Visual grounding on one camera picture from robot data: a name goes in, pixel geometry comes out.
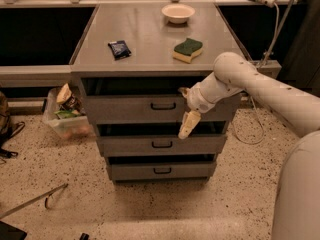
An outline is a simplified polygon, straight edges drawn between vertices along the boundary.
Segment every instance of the floor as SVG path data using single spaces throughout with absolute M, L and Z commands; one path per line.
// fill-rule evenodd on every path
M 94 137 L 61 140 L 42 115 L 14 116 L 25 129 L 5 143 L 19 152 L 0 165 L 0 213 L 64 183 L 44 199 L 2 221 L 28 233 L 27 240 L 270 239 L 277 179 L 297 137 L 266 110 L 240 108 L 209 181 L 114 184 Z

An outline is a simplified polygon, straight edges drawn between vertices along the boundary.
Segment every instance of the sponge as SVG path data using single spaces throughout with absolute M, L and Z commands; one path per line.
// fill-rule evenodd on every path
M 202 53 L 202 42 L 187 38 L 183 43 L 174 47 L 173 58 L 191 63 L 194 57 L 199 56 Z

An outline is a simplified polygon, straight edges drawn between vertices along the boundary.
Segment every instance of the bowl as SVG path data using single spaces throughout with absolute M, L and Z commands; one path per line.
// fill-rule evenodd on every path
M 188 21 L 195 10 L 185 4 L 169 4 L 162 8 L 162 13 L 168 17 L 171 23 L 182 24 Z

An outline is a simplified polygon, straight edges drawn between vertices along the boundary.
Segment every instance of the clear plastic container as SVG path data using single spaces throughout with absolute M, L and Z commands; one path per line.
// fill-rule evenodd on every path
M 54 112 L 59 110 L 59 105 L 56 103 L 58 93 L 59 88 L 54 88 L 49 91 L 42 121 L 46 125 L 49 125 L 62 139 L 93 136 L 92 125 L 89 124 L 86 116 L 58 119 L 54 114 Z

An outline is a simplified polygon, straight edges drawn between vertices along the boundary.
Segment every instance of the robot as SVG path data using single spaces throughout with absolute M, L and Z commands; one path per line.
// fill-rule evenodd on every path
M 185 139 L 226 97 L 246 91 L 301 139 L 287 154 L 275 200 L 272 240 L 320 239 L 320 99 L 260 74 L 240 55 L 220 54 L 213 72 L 191 88 L 180 88 L 185 112 L 179 138 Z

